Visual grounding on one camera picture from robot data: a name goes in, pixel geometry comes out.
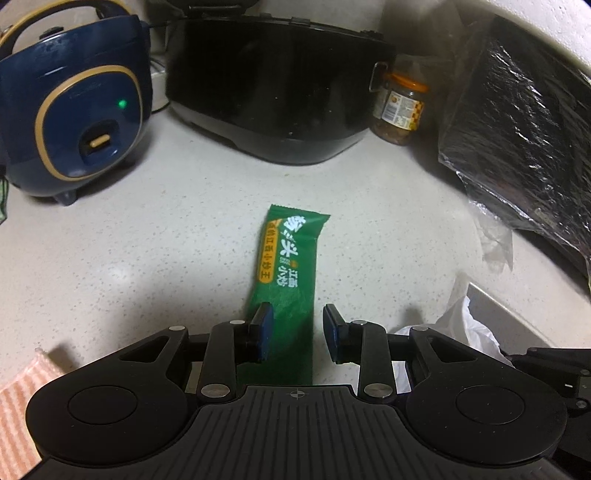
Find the green packet long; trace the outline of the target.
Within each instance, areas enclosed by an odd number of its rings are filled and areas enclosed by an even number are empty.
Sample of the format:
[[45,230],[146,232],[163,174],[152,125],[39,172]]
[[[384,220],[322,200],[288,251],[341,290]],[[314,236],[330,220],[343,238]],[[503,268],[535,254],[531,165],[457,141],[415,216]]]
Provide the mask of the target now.
[[328,214],[270,206],[259,240],[249,313],[273,306],[269,356],[238,367],[242,385],[300,386],[312,380],[318,237]]

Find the navy blue mini rice cooker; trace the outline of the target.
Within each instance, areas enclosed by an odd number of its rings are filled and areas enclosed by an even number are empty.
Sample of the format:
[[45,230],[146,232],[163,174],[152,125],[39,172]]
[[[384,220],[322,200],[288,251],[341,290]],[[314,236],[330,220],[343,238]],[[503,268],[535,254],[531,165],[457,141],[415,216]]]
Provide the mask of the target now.
[[1,173],[64,206],[129,154],[152,108],[149,27],[119,1],[89,1],[96,21],[15,51],[28,27],[83,5],[50,3],[1,39]]

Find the pink striped dish cloth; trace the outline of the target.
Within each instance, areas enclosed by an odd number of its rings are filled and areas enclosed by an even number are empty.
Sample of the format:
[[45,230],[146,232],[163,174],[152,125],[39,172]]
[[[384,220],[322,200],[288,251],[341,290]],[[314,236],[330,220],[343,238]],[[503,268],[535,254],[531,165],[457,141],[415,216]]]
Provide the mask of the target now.
[[40,456],[26,426],[25,413],[32,396],[64,374],[41,349],[32,361],[1,388],[0,471],[2,479],[21,479]]

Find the white tissue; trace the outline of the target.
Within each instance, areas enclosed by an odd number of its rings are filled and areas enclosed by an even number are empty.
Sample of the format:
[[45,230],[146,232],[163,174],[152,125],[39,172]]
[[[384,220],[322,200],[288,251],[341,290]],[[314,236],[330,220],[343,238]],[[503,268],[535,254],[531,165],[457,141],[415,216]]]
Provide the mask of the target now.
[[[512,367],[511,361],[502,354],[500,344],[493,332],[473,317],[470,302],[467,296],[463,297],[434,324],[427,324],[427,326]],[[420,325],[405,326],[394,334],[408,336],[411,329],[416,326]],[[398,392],[411,392],[412,388],[404,362],[394,361],[393,366]]]

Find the green white striped cloth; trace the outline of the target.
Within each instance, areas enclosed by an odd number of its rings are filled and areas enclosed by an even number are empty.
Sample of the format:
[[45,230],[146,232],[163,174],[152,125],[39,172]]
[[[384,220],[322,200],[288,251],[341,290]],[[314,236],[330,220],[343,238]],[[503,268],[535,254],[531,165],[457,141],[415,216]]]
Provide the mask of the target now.
[[7,200],[9,193],[8,181],[1,176],[0,177],[0,225],[7,219]]

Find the black rice cooker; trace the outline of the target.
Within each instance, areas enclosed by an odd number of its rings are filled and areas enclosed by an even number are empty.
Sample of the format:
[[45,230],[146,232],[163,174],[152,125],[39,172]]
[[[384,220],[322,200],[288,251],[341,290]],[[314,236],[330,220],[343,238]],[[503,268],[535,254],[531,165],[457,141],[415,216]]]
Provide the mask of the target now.
[[314,165],[365,136],[396,49],[374,31],[173,1],[166,96],[186,123],[257,158]]

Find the sauce jar orange lid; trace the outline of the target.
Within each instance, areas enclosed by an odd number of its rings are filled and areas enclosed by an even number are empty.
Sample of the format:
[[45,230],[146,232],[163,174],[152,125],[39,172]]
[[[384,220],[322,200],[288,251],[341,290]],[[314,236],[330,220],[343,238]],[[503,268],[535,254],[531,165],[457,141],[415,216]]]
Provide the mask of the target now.
[[406,145],[420,127],[430,87],[398,72],[387,72],[373,111],[370,131],[383,140]]

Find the white foam box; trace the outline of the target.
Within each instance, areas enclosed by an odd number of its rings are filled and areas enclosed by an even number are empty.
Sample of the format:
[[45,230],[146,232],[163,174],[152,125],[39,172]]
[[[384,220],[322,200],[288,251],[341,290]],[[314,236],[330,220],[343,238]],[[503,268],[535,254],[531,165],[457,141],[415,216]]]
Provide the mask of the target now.
[[463,4],[511,20],[590,75],[590,5],[581,0],[483,0]]

